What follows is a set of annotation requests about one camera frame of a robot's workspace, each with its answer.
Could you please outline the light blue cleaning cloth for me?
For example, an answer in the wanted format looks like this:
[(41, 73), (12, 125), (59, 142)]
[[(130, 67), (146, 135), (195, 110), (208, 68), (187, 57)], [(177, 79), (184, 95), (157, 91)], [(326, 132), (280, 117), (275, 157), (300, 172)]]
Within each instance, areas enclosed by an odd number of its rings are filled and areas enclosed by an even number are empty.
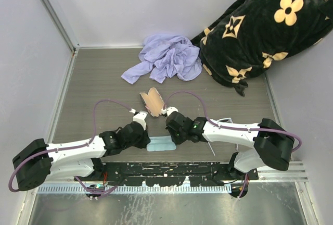
[(176, 150), (176, 144), (172, 141), (171, 136), (153, 136), (147, 144), (148, 152), (162, 152)]

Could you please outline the printed glasses case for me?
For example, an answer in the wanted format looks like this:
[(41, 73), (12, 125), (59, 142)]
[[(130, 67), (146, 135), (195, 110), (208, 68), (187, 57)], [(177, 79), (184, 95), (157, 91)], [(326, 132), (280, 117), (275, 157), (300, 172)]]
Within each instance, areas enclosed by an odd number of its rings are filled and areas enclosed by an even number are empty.
[(141, 92), (141, 99), (143, 100), (147, 111), (153, 117), (159, 117), (162, 115), (162, 110), (164, 109), (164, 100), (158, 90), (155, 87), (151, 87), (147, 93)]

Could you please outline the white frame sunglasses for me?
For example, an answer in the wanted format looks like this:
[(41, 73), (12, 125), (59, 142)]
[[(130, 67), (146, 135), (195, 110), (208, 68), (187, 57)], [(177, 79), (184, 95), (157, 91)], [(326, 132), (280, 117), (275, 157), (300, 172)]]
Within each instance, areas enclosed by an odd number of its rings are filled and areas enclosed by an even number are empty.
[[(221, 118), (221, 119), (219, 119), (217, 121), (218, 122), (223, 122), (223, 123), (233, 123), (232, 118)], [(208, 142), (208, 146), (209, 146), (209, 148), (210, 148), (213, 156), (216, 156), (215, 151), (214, 151), (214, 149), (213, 149), (213, 147), (212, 147), (212, 145), (211, 145), (210, 142)], [(236, 149), (236, 151), (239, 150), (239, 145), (238, 144), (235, 145), (235, 149)]]

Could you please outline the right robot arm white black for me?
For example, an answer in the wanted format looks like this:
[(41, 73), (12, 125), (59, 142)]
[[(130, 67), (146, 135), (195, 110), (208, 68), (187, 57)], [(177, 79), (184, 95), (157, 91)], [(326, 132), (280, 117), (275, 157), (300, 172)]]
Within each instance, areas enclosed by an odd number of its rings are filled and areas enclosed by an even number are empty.
[(246, 146), (245, 152), (232, 155), (228, 174), (234, 180), (242, 179), (249, 171), (268, 166), (279, 171), (289, 168), (294, 137), (276, 122), (264, 118), (260, 123), (236, 124), (205, 117), (191, 120), (178, 111), (167, 114), (166, 129), (172, 141), (226, 142)]

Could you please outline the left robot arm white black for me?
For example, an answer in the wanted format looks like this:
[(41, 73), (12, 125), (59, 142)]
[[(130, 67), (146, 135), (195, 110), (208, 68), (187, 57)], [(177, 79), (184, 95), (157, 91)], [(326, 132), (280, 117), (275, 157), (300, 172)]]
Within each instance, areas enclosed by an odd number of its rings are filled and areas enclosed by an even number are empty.
[(15, 170), (11, 179), (17, 181), (16, 191), (34, 189), (50, 178), (88, 177), (99, 181), (104, 176), (101, 158), (132, 146), (146, 148), (149, 142), (144, 121), (102, 132), (92, 141), (46, 144), (44, 139), (36, 139), (12, 159)]

